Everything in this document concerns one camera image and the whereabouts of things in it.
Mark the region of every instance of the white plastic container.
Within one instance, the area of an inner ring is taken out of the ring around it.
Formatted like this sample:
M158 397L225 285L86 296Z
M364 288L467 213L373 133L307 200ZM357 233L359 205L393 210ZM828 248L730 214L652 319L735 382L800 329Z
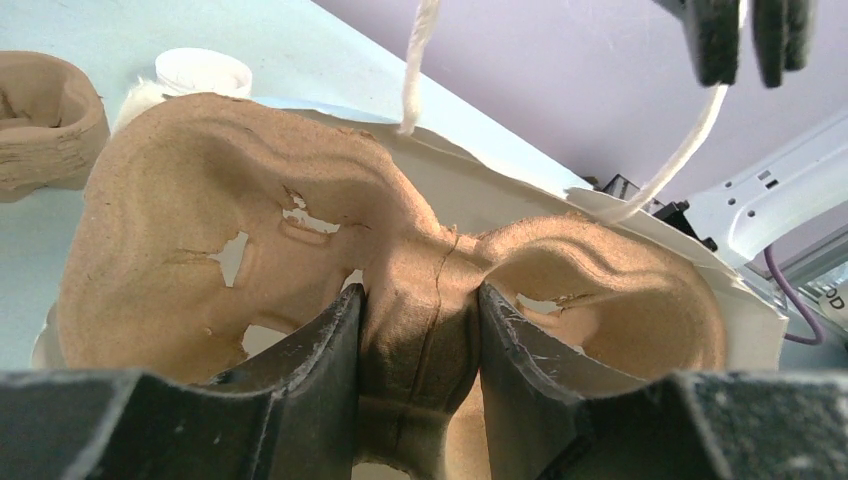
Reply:
M247 98L253 72L241 61L203 48L175 48L156 57L158 82L175 95L214 92Z

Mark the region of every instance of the white string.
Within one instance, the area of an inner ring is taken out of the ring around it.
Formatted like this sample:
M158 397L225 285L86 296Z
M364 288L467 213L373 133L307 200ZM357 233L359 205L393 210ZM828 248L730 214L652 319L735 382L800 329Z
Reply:
M433 36L439 16L440 0L421 0L406 49L406 75L403 79L403 120L398 128L401 135L412 135L421 116L421 61L424 48Z
M748 16L748 0L739 2L739 30L745 24ZM692 156L701 148L715 125L722 103L727 95L727 85L717 85L710 89L707 104L698 117L698 122L683 140L677 151L666 161L659 172L623 205L617 205L597 215L598 219L606 224L616 224L632 217L645 205L647 205L686 165Z

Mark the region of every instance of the white table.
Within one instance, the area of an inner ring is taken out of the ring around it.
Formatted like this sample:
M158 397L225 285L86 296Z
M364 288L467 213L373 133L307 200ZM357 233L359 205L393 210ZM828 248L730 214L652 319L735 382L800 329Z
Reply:
M138 75L170 48L203 47L253 69L255 96L300 98L398 118L404 65L307 0L6 2L0 48L34 50L85 71L114 119ZM515 159L563 185L571 172L429 79L421 124L463 145ZM27 368L56 300L82 212L80 192L40 190L0 204L0 369Z

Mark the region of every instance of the purple cable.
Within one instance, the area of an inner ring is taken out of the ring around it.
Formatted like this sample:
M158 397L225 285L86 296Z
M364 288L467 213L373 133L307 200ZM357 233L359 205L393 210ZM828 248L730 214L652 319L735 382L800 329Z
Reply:
M780 271L780 268L777 266L777 262L774 261L774 254L771 251L771 247L772 245L769 245L765 250L763 250L763 256L766 257L766 265L768 265L771 276L774 277L774 280L777 282L777 286L783 290L783 293L786 294L786 298L788 298L789 301L795 305L795 308L801 312L801 316L804 317L804 320L807 321L807 324L809 324L810 328L813 330L813 338L799 337L798 335L793 335L791 333L787 333L783 336L783 338L790 342L801 343L803 345L821 345L822 342L824 342L824 328L822 328L819 321L816 320L815 313L807 308L807 305L804 304L803 300L798 297L798 294L795 293L792 285L789 285L786 277L783 276L783 272Z

